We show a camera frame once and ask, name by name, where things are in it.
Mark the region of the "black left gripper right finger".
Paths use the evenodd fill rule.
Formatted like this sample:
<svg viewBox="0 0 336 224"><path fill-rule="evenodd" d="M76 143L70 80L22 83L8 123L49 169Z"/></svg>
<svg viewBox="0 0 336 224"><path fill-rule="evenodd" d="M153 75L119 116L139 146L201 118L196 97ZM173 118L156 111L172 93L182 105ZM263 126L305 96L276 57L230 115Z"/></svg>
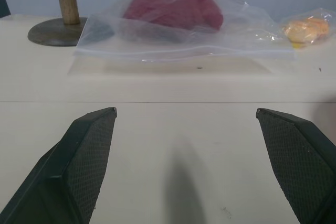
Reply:
<svg viewBox="0 0 336 224"><path fill-rule="evenodd" d="M310 121L258 108L274 175L300 223L335 223L335 145Z"/></svg>

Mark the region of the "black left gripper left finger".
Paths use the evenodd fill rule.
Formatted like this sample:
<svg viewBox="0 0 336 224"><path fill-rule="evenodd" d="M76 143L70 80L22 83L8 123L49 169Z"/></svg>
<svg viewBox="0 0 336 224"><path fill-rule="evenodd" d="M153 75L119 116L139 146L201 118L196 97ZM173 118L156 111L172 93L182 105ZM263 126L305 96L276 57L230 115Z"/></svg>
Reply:
<svg viewBox="0 0 336 224"><path fill-rule="evenodd" d="M1 212L1 223L89 223L107 170L117 110L74 120Z"/></svg>

